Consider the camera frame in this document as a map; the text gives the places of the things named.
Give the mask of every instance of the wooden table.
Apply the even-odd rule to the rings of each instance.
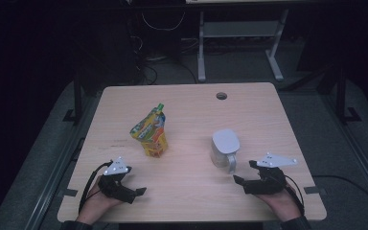
[[[226,100],[217,99],[223,92]],[[164,104],[169,148],[161,158],[145,155],[130,129],[152,108]],[[189,84],[108,87],[103,92],[58,219],[75,219],[83,188],[98,166],[122,156],[132,171],[123,184],[130,189],[147,187],[133,204],[110,210],[108,222],[264,221],[276,219],[253,195],[246,195],[225,169],[210,159],[212,134],[232,128],[241,142],[235,174],[259,179],[249,160],[270,151],[296,158],[297,166],[281,168],[302,192],[314,186],[310,171],[271,83]],[[319,194],[303,194],[308,219],[324,219]]]

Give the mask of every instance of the drink pouch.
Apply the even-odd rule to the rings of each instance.
[[[130,130],[130,136],[142,144],[148,156],[160,157],[168,146],[164,132],[166,116],[162,111],[163,107],[164,105],[160,103],[145,119]]]

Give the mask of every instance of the wire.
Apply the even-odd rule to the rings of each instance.
[[[190,45],[181,48],[181,54],[186,54],[189,51],[192,51],[193,49],[198,48],[198,44],[199,44],[198,38],[181,39],[181,45],[183,45],[184,43],[187,44],[189,43],[189,41],[191,41]]]
[[[101,191],[101,189],[99,189],[99,191],[95,192],[93,195],[90,195],[89,197],[87,197],[87,198],[85,199],[85,201],[86,201],[86,200],[88,200],[89,198],[91,198],[92,196],[96,195],[96,194],[97,194],[97,193],[99,193],[100,191]]]
[[[143,21],[145,21],[145,23],[146,23],[150,28],[152,28],[152,29],[154,29],[154,30],[157,30],[157,31],[173,31],[173,30],[177,29],[177,28],[181,25],[181,22],[182,22],[182,21],[183,21],[183,19],[184,19],[184,15],[185,15],[185,12],[183,12],[183,15],[181,16],[180,21],[179,21],[179,22],[178,22],[178,24],[177,24],[175,27],[173,27],[173,28],[156,28],[156,27],[151,26],[151,24],[149,24],[149,22],[146,20],[145,15],[144,15],[143,13],[142,13],[142,18],[143,18]]]
[[[130,38],[135,38],[135,39],[138,39],[140,41],[139,48],[137,48],[137,52],[135,51],[135,53],[137,54],[143,47],[143,40],[139,36],[135,36],[135,35],[132,35]]]
[[[112,164],[112,161],[110,162],[107,162],[107,163],[103,163],[101,164],[95,171],[92,172],[91,176],[89,177],[88,179],[88,182],[86,183],[85,185],[85,188],[83,190],[83,193],[82,193],[82,197],[81,197],[81,200],[80,200],[80,207],[79,207],[79,212],[81,211],[85,201],[88,199],[86,198],[87,194],[88,194],[88,190],[89,188],[91,187],[91,184],[92,184],[92,181],[94,180],[95,176],[97,175],[98,171],[104,167],[104,166],[107,166],[109,167],[110,165]]]
[[[156,81],[157,81],[157,77],[158,77],[157,71],[155,69],[151,68],[150,66],[147,66],[147,65],[144,65],[143,67],[150,69],[154,73],[154,80],[152,80],[152,81],[149,81],[148,77],[145,75],[146,84],[147,85],[155,84]]]
[[[187,67],[186,65],[184,65],[183,63],[179,62],[179,61],[171,61],[171,62],[162,62],[162,63],[153,63],[153,65],[163,65],[163,64],[176,64],[179,65],[181,67],[183,67],[184,69],[188,70],[188,72],[191,74],[191,76],[193,76],[194,82],[198,83],[198,80],[196,79],[196,75],[194,75],[193,71]]]
[[[336,178],[336,179],[344,180],[344,181],[354,185],[355,187],[360,189],[362,192],[364,192],[368,196],[368,192],[364,188],[360,187],[358,184],[356,184],[354,181],[352,181],[348,178],[345,178],[345,177],[342,177],[342,176],[339,176],[339,175],[329,175],[329,174],[313,175],[312,177],[313,178]]]
[[[295,181],[293,179],[291,179],[291,177],[289,177],[288,175],[285,175],[285,177],[287,177],[288,179],[290,179],[292,181],[292,183],[294,183],[295,187],[298,190],[298,193],[300,194],[301,197],[301,204],[304,206],[304,199],[303,199],[303,195],[301,194],[301,190],[300,187],[298,187],[297,183],[295,183]]]

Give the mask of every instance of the hand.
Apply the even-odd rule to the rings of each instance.
[[[255,196],[264,201],[281,222],[300,218],[302,216],[294,199],[285,189],[274,195]]]
[[[123,203],[123,201],[110,198],[100,191],[98,186],[100,178],[101,176],[98,176],[94,186],[88,192],[87,197],[89,198],[85,201],[76,221],[92,225],[110,208]]]

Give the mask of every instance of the cup lid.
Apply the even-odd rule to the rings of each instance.
[[[236,133],[232,129],[222,129],[214,132],[214,145],[223,154],[236,152],[241,147]]]

